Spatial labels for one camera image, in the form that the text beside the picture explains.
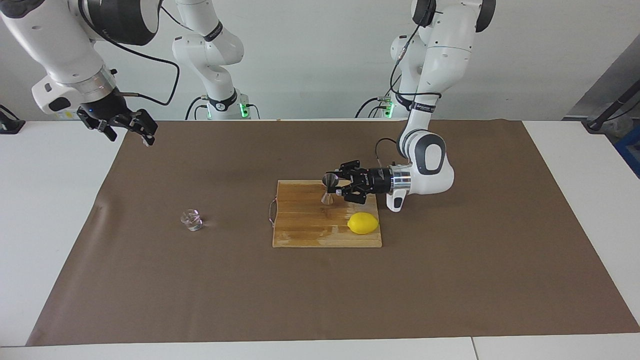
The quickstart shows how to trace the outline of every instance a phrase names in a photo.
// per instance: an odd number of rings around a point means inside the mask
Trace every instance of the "black stand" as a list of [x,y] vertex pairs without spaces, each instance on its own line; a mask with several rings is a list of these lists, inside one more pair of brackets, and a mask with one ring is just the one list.
[[624,94],[622,94],[622,96],[617,101],[611,104],[609,108],[607,108],[602,114],[600,114],[597,119],[588,123],[583,123],[587,131],[589,131],[590,133],[599,131],[602,128],[602,124],[609,121],[611,115],[620,110],[620,108],[624,106],[627,101],[636,96],[638,92],[640,92],[640,80],[636,81],[636,83],[633,84]]
[[0,111],[0,135],[16,135],[24,123],[24,120],[11,120]]

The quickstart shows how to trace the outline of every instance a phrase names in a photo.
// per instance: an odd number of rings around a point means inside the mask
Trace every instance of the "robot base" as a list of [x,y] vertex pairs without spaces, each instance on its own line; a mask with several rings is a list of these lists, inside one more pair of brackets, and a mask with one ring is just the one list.
[[238,100],[234,102],[226,111],[218,111],[211,103],[207,104],[209,120],[251,120],[251,110],[246,107],[249,97],[240,94]]

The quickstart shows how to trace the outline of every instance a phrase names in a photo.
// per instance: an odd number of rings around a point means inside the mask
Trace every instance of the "metal jigger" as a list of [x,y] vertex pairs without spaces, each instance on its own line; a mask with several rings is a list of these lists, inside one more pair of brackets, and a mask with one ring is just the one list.
[[[336,174],[325,174],[322,177],[322,183],[324,184],[324,186],[327,188],[327,190],[329,188],[333,188],[338,186],[338,175]],[[321,202],[324,205],[331,205],[333,204],[333,194],[330,194],[328,192],[325,192],[324,195],[322,195],[322,200]]]

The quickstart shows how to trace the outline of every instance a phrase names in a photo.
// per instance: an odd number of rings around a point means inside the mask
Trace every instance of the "blue object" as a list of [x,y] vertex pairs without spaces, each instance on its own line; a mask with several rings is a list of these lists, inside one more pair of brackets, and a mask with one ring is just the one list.
[[636,176],[640,177],[640,126],[636,126],[614,146]]

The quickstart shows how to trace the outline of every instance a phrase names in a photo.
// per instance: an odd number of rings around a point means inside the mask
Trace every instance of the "glass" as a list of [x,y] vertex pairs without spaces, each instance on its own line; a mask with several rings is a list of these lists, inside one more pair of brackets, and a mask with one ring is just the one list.
[[189,231],[198,231],[202,227],[202,219],[200,213],[196,209],[188,209],[182,213],[180,221],[189,229]]

